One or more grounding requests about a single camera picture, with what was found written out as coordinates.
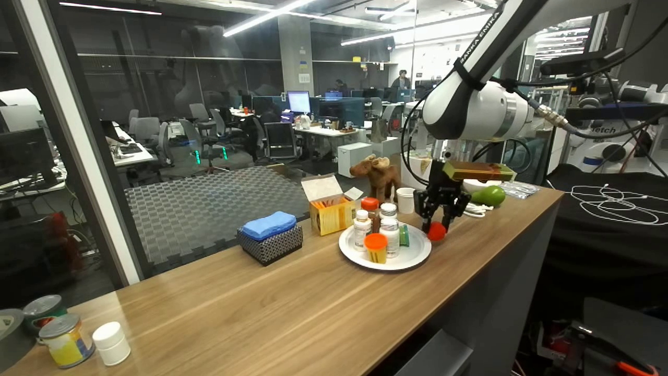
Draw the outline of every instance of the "can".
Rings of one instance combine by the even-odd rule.
[[[60,295],[44,295],[22,308],[25,328],[38,336],[51,320],[65,313],[67,308]]]
[[[40,329],[40,343],[49,346],[49,354],[59,367],[80,365],[93,354],[93,345],[86,336],[81,318],[77,315],[51,320]]]

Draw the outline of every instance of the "small bottle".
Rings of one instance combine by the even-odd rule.
[[[397,219],[397,204],[395,202],[383,202],[379,204],[379,218],[395,218]]]
[[[378,231],[379,230],[379,214],[378,214],[379,201],[373,196],[365,196],[365,199],[362,199],[359,204],[362,204],[362,209],[369,210],[372,231]]]
[[[379,234],[389,238],[389,255],[398,255],[398,227],[395,218],[383,218]]]
[[[369,210],[356,209],[352,225],[352,244],[364,246],[364,238],[372,231]]]

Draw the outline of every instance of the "white container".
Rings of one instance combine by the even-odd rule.
[[[352,227],[352,244],[364,246],[364,237],[372,231],[369,210],[356,209]]]
[[[383,218],[395,218],[397,219],[397,204],[395,202],[383,202],[379,204],[379,219]]]
[[[118,322],[106,322],[91,334],[105,365],[116,365],[130,355],[130,345]]]
[[[398,255],[398,224],[397,218],[383,218],[379,219],[379,234],[389,238],[389,255]]]
[[[397,202],[398,202],[398,214],[416,214],[416,188],[398,188],[397,190]]]

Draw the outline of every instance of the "cardboard box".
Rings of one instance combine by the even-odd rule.
[[[312,225],[316,234],[342,231],[352,224],[354,204],[342,195],[335,176],[306,178],[300,186],[312,202]]]

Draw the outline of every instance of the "lid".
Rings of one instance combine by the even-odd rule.
[[[118,322],[106,322],[105,326],[91,333],[95,346],[112,346],[124,341],[124,328]]]
[[[383,202],[379,210],[387,215],[395,215],[397,214],[397,204],[395,202]]]
[[[387,251],[389,248],[389,238],[385,234],[367,234],[364,238],[364,246],[372,252],[378,252],[378,251]]]
[[[369,219],[369,210],[365,210],[365,209],[356,209],[356,210],[354,210],[354,219],[356,219],[356,221],[365,221],[365,219]]]
[[[385,230],[397,230],[397,219],[395,218],[383,218],[379,227]]]
[[[40,338],[56,338],[76,328],[81,320],[77,315],[60,315],[51,320],[41,329]]]
[[[31,303],[27,303],[22,308],[22,315],[30,315],[30,318],[41,315],[41,313],[54,310],[56,305],[60,305],[60,300],[62,300],[60,295],[44,295],[44,296],[31,300]]]
[[[362,209],[365,209],[365,210],[378,210],[378,206],[379,206],[379,201],[375,199],[375,196],[365,196],[365,199],[362,199]]]
[[[335,176],[318,176],[318,178],[300,180],[300,188],[305,190],[309,201],[342,195]]]

